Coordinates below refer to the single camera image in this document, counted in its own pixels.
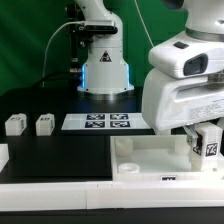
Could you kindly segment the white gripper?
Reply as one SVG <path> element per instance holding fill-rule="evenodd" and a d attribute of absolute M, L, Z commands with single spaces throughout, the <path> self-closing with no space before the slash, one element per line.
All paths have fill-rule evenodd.
<path fill-rule="evenodd" d="M 198 134 L 191 124 L 224 117 L 224 83 L 210 82 L 208 76 L 178 80 L 153 69 L 143 87 L 142 117 L 154 131 L 185 126 L 194 148 Z"/>

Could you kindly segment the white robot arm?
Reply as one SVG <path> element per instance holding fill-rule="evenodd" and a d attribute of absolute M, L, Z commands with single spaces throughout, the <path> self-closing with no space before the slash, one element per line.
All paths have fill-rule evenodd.
<path fill-rule="evenodd" d="M 162 0 L 186 10 L 185 30 L 149 51 L 142 117 L 165 131 L 224 117 L 224 0 Z M 114 96 L 133 89 L 123 59 L 123 27 L 103 0 L 75 0 L 84 14 L 83 30 L 93 36 L 78 90 Z"/>

